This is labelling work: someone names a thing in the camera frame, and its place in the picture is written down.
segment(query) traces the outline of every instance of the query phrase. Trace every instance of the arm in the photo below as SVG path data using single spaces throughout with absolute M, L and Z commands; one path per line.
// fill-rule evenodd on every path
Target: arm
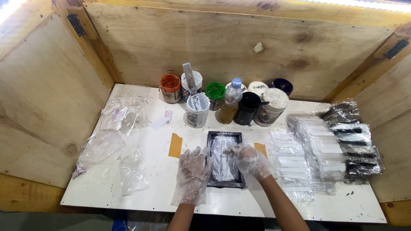
M 282 231 L 309 231 L 304 219 L 272 175 L 259 181 Z
M 211 166 L 213 158 L 209 158 L 207 164 L 203 166 L 204 159 L 208 156 L 208 149 L 204 148 L 200 153 L 197 147 L 190 153 L 190 150 L 180 155 L 177 171 L 177 185 L 171 205 L 178 205 L 178 208 L 171 219 L 167 231 L 188 231 L 196 205 L 205 204 L 206 187 L 211 176 Z
M 166 231 L 188 231 L 194 214 L 194 205 L 180 204 Z
M 278 224 L 283 231 L 309 231 L 304 219 L 271 175 L 270 163 L 250 145 L 227 146 L 225 154 L 234 157 L 243 174 L 252 175 L 263 187 Z

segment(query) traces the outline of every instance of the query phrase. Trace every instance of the floor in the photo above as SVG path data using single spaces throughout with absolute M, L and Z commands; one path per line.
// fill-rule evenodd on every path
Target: floor
M 172 213 L 135 212 L 134 229 L 130 231 L 162 231 L 172 215 Z M 113 228 L 113 220 L 123 216 L 125 212 L 122 210 L 107 210 L 105 215 L 0 211 L 0 231 L 123 231 L 124 229 Z M 331 222 L 307 222 L 307 224 L 311 231 L 411 231 L 411 227 L 359 226 Z M 190 230 L 280 231 L 280 228 L 276 219 L 195 215 Z

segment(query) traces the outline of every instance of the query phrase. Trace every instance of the orange tape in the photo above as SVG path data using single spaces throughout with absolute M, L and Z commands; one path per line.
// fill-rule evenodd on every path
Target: orange tape
M 266 146 L 261 143 L 254 143 L 254 148 L 260 151 L 267 158 Z
M 180 158 L 182 146 L 182 138 L 179 137 L 176 133 L 171 135 L 169 157 Z

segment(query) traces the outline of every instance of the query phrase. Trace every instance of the amber liquid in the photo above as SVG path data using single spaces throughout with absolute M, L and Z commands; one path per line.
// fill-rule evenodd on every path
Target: amber liquid
M 223 124 L 229 124 L 233 121 L 234 115 L 236 114 L 238 109 L 238 103 L 235 105 L 227 104 L 226 100 L 223 100 L 220 109 L 220 122 Z

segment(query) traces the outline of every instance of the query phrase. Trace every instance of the gloved hand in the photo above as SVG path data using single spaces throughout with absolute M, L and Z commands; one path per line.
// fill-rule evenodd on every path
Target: gloved hand
M 270 162 L 261 152 L 248 144 L 227 144 L 223 153 L 235 159 L 238 169 L 244 175 L 250 174 L 257 180 L 271 175 Z
M 211 166 L 214 158 L 208 158 L 207 164 L 203 166 L 208 148 L 204 148 L 200 154 L 200 147 L 194 151 L 186 150 L 180 155 L 177 172 L 177 185 L 171 205 L 179 204 L 205 205 L 207 201 L 206 187 L 211 176 Z

